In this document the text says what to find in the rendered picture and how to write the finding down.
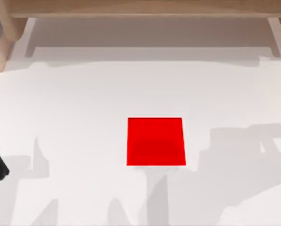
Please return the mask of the red cube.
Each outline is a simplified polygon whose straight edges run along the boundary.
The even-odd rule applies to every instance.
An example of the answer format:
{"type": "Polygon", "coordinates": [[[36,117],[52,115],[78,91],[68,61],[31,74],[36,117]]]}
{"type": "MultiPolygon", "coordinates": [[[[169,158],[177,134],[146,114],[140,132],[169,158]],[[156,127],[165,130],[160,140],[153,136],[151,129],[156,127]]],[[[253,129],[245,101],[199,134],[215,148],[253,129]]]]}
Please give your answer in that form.
{"type": "Polygon", "coordinates": [[[126,164],[128,166],[185,166],[182,118],[129,118],[126,164]]]}

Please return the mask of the pale wooden drawer front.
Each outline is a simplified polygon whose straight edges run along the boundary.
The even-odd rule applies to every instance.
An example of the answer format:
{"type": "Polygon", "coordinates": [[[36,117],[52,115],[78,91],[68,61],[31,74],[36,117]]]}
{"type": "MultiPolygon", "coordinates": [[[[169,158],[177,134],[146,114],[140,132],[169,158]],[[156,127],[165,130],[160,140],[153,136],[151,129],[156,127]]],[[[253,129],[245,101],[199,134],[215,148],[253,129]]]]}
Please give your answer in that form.
{"type": "Polygon", "coordinates": [[[5,68],[13,44],[24,32],[27,19],[15,18],[12,5],[16,0],[0,0],[0,72],[5,68]]]}

